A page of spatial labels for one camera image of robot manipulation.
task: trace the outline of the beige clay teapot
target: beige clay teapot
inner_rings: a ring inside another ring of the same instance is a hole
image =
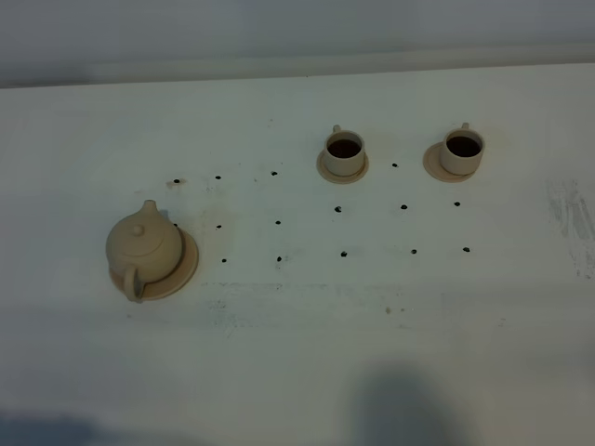
[[[145,284],[161,281],[176,268],[182,246],[181,231],[147,200],[112,228],[105,250],[111,273],[122,279],[123,293],[139,302]]]

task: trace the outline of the wall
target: wall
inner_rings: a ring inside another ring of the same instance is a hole
[[[160,69],[158,77],[176,79],[189,71],[182,60],[248,58],[260,65],[253,58],[595,43],[595,4],[583,0],[9,0],[0,8],[0,81],[5,83],[89,82],[104,72],[104,64],[114,63],[150,62],[132,77]],[[532,53],[525,51],[525,60]],[[539,62],[558,61],[555,51],[547,53],[549,58]],[[594,53],[590,46],[588,56]],[[498,64],[513,63],[507,55]],[[424,58],[429,68],[442,67],[431,63],[440,55]],[[484,65],[481,53],[447,58],[459,59],[456,66]],[[164,62],[169,65],[155,67]],[[321,63],[305,60],[301,66],[317,73]],[[343,70],[361,71],[353,65]],[[267,72],[266,61],[261,66],[258,75],[277,75]],[[201,78],[205,67],[193,70],[189,76]],[[299,72],[290,68],[284,75],[292,74]]]

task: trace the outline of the teapot spout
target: teapot spout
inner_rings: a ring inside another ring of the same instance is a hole
[[[155,200],[145,200],[145,203],[140,208],[140,212],[147,213],[147,214],[159,212],[157,210],[157,203],[155,202]]]

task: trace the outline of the teapot lid knob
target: teapot lid knob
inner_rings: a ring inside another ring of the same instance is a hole
[[[137,237],[141,236],[145,233],[145,227],[142,225],[134,225],[132,228],[132,235],[136,235]]]

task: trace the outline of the cup handle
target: cup handle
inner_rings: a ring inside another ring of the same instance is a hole
[[[143,282],[139,281],[138,270],[130,265],[124,273],[124,294],[130,302],[142,303],[140,296],[145,287]]]

